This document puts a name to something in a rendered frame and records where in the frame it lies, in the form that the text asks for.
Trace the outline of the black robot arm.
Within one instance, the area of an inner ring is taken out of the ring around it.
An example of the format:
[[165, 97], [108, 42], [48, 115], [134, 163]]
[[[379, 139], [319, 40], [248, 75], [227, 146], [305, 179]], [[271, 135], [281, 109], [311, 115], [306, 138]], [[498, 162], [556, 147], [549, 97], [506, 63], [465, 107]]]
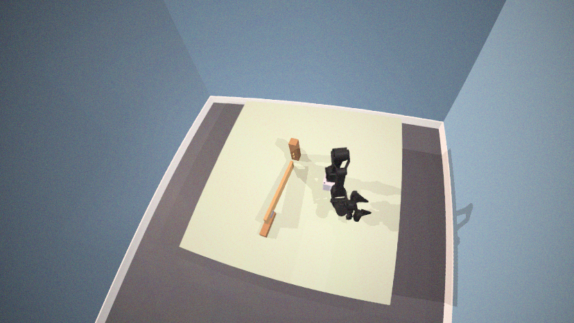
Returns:
[[[346, 161], [344, 168], [341, 168], [342, 162]], [[331, 151], [331, 165], [325, 167], [326, 182], [335, 183], [331, 187], [331, 201], [330, 203], [336, 210], [338, 216], [346, 215], [347, 220], [353, 218], [354, 211], [347, 210], [345, 200], [347, 200], [347, 192], [344, 188], [345, 176], [347, 175], [347, 167], [350, 163], [350, 154], [347, 147], [332, 148]], [[339, 198], [344, 197], [344, 198]]]

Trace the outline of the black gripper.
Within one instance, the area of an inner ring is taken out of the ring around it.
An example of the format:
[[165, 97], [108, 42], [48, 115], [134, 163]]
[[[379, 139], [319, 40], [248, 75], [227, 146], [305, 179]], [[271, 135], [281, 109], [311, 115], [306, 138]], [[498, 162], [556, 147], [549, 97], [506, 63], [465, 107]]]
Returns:
[[352, 191], [350, 195], [350, 200], [347, 198], [345, 200], [345, 206], [347, 210], [354, 210], [353, 218], [355, 222], [359, 222], [362, 216], [371, 214], [371, 211], [366, 211], [364, 209], [358, 209], [357, 204], [358, 202], [369, 202], [363, 196], [361, 196], [357, 191]]

